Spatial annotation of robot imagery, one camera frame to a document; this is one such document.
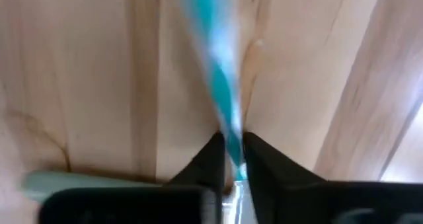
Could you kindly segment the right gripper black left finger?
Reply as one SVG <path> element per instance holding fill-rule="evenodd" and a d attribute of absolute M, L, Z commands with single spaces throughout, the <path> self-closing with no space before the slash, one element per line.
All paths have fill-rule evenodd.
<path fill-rule="evenodd" d="M 74 188 L 50 196 L 38 224 L 221 224 L 225 142 L 212 135 L 162 186 Z"/>

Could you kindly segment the teal patterned handle cutlery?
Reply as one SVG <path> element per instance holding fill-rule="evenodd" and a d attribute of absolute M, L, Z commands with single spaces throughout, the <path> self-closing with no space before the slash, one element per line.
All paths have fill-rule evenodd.
<path fill-rule="evenodd" d="M 223 201 L 225 224 L 257 224 L 243 148 L 239 27 L 235 0 L 180 0 L 201 58 L 206 85 L 231 162 L 233 190 Z"/>

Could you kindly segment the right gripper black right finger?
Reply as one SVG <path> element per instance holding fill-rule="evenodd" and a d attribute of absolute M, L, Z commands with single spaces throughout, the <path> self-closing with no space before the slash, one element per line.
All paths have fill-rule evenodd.
<path fill-rule="evenodd" d="M 423 184 L 326 180 L 243 135 L 258 224 L 423 224 Z"/>

